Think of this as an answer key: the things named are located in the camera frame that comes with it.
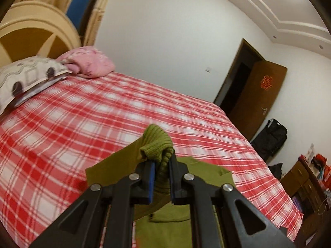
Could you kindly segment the red items on dresser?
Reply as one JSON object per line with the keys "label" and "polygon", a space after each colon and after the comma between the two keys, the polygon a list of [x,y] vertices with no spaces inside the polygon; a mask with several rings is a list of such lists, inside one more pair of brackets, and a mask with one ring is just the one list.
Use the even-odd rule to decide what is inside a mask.
{"label": "red items on dresser", "polygon": [[317,178],[319,185],[323,190],[330,190],[330,165],[328,159],[317,153],[314,144],[311,144],[307,153],[300,156],[304,163]]}

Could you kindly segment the red white plaid bedspread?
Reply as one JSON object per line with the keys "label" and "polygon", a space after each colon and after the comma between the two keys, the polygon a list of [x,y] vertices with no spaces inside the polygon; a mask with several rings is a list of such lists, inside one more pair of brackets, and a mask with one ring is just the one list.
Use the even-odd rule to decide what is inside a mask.
{"label": "red white plaid bedspread", "polygon": [[1,123],[1,222],[28,247],[86,189],[85,170],[157,124],[176,155],[223,166],[237,189],[294,240],[303,215],[216,105],[113,72],[71,76]]}

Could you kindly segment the black bag by wall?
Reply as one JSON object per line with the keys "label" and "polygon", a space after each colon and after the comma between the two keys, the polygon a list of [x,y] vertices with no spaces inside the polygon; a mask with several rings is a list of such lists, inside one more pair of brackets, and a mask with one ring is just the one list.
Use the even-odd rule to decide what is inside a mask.
{"label": "black bag by wall", "polygon": [[261,159],[266,162],[282,148],[288,138],[287,133],[287,128],[279,121],[270,119],[250,143]]}

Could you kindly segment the green striped knit sweater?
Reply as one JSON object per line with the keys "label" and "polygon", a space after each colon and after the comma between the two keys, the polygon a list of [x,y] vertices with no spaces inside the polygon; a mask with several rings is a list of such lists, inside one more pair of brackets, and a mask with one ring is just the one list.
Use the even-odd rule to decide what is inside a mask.
{"label": "green striped knit sweater", "polygon": [[155,162],[153,201],[136,205],[135,239],[138,247],[192,247],[190,207],[170,202],[167,166],[174,154],[170,136],[159,126],[150,124],[143,135],[128,146],[86,169],[87,184],[116,184],[133,173],[138,164]]}

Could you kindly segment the brown wooden dresser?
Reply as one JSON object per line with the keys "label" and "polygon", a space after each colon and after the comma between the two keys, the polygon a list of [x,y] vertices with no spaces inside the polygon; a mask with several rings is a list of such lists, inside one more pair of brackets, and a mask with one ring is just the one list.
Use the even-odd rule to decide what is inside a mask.
{"label": "brown wooden dresser", "polygon": [[326,195],[303,156],[281,178],[281,184],[303,214],[303,222],[294,243],[297,247],[305,247],[308,239],[327,220],[329,207]]}

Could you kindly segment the dark blue window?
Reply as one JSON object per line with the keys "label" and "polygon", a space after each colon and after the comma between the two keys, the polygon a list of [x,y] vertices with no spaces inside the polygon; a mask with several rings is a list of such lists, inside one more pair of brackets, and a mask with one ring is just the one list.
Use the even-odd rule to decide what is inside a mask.
{"label": "dark blue window", "polygon": [[79,34],[81,33],[83,18],[91,2],[92,0],[72,0],[69,3],[66,15],[70,19],[71,23],[75,26]]}

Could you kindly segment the brown wooden door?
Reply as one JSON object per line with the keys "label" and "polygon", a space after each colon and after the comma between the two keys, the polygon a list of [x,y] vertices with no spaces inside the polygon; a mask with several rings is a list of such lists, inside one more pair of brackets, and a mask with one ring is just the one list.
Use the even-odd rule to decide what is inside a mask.
{"label": "brown wooden door", "polygon": [[267,61],[242,39],[214,104],[251,141],[272,108],[287,68]]}

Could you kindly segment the white grey patterned pillow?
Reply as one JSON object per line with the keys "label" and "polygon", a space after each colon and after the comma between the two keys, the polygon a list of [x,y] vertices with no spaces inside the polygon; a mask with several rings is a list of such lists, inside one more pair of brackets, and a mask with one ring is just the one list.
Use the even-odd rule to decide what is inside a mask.
{"label": "white grey patterned pillow", "polygon": [[1,117],[70,75],[60,62],[33,56],[1,68]]}

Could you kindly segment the beige round headboard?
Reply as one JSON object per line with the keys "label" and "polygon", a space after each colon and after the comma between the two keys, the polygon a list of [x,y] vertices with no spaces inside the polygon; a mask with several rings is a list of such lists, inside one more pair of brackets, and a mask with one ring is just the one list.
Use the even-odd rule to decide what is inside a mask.
{"label": "beige round headboard", "polygon": [[73,23],[48,3],[15,3],[1,21],[1,67],[36,55],[56,59],[79,47]]}

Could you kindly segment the pink pillow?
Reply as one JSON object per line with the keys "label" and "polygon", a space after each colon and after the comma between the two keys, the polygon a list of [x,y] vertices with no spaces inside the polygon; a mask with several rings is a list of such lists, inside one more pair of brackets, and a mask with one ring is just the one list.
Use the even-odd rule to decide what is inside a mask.
{"label": "pink pillow", "polygon": [[106,55],[91,46],[69,50],[56,61],[66,66],[73,74],[87,79],[104,77],[116,68]]}

